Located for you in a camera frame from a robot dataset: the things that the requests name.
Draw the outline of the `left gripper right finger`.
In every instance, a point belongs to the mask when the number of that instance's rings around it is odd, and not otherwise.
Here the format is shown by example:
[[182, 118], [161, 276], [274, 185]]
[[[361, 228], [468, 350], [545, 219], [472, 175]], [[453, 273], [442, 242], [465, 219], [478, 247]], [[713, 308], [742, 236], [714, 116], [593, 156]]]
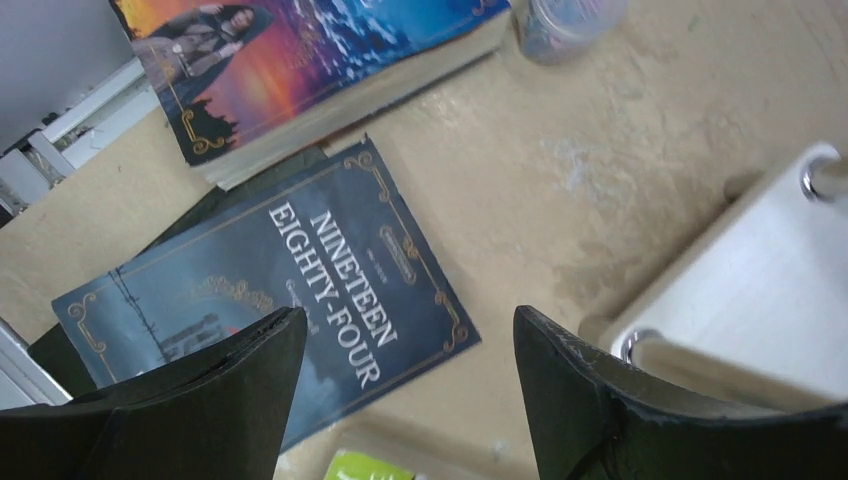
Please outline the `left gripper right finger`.
[[513, 343], [543, 479], [843, 479], [847, 407], [778, 413], [657, 378], [521, 305]]

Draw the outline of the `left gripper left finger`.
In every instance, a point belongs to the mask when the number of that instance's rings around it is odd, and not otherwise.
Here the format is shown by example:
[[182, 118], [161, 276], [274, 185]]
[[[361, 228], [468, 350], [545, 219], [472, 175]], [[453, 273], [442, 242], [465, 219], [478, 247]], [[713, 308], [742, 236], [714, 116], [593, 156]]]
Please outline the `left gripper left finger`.
[[1, 414], [5, 479], [270, 479], [307, 336], [300, 308], [148, 373]]

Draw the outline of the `green 65-Storey Treehouse book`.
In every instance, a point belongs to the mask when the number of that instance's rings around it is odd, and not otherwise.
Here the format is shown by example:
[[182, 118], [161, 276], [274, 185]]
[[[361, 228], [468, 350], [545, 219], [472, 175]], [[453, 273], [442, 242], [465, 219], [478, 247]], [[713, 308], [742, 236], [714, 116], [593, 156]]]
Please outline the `green 65-Storey Treehouse book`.
[[323, 477], [324, 480], [414, 480], [416, 473], [369, 454], [338, 450]]

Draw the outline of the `Nineteen Eighty-Four blue book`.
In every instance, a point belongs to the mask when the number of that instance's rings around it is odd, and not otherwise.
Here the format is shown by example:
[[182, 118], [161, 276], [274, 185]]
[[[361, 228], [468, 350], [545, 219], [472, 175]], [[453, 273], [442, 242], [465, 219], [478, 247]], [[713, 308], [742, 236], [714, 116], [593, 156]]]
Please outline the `Nineteen Eighty-Four blue book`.
[[369, 138], [52, 303], [99, 387], [283, 307], [307, 317], [284, 449], [480, 340]]

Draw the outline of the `Jane Eyre book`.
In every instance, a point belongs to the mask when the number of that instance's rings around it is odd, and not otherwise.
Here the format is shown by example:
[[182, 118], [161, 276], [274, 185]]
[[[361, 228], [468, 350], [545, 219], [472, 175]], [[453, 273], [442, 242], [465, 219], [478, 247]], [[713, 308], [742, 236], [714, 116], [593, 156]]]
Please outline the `Jane Eyre book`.
[[231, 189], [496, 50], [507, 1], [111, 3], [185, 164]]

